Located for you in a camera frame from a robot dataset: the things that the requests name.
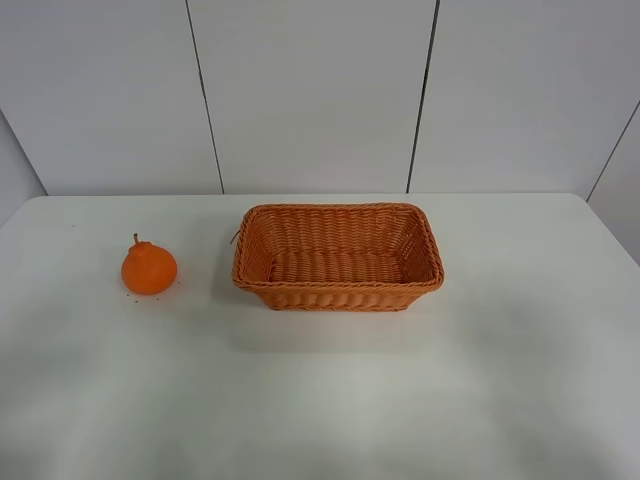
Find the orange with stem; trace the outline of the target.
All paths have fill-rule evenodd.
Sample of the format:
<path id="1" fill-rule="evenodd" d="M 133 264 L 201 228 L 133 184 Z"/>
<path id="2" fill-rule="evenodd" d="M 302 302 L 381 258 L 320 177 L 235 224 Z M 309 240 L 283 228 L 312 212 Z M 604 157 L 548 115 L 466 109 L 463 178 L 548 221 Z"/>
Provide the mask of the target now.
<path id="1" fill-rule="evenodd" d="M 124 286 L 138 295 L 164 292 L 177 277 L 177 261 L 168 250 L 140 240 L 137 233 L 133 234 L 133 240 L 121 266 Z"/>

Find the orange wicker basket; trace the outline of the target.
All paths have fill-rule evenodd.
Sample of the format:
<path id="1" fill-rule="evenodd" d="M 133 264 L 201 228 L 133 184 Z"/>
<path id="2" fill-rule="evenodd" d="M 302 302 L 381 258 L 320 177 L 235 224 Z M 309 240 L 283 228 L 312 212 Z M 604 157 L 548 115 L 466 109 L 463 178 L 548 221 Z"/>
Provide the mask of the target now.
<path id="1" fill-rule="evenodd" d="M 445 278 L 428 219 L 408 203 L 258 205 L 236 239 L 234 285 L 273 310 L 403 311 Z"/>

